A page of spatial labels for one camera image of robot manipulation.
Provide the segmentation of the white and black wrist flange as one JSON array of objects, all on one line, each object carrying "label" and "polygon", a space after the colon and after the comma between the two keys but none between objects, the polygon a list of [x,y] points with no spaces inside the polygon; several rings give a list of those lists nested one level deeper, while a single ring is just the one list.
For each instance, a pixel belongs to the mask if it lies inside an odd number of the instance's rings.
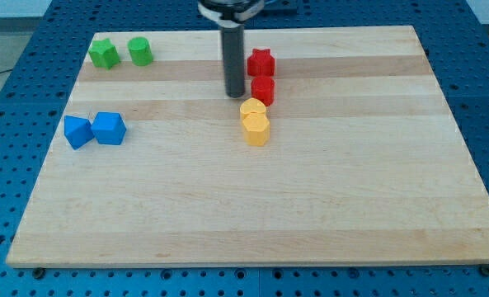
[{"label": "white and black wrist flange", "polygon": [[240,26],[257,15],[264,0],[199,0],[199,13],[218,26]]}]

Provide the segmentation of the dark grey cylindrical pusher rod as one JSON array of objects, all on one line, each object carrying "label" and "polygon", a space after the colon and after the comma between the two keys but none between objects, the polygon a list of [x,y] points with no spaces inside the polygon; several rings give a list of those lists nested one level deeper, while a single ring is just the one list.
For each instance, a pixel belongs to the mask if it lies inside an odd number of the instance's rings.
[{"label": "dark grey cylindrical pusher rod", "polygon": [[225,92],[229,97],[245,93],[244,26],[220,28]]}]

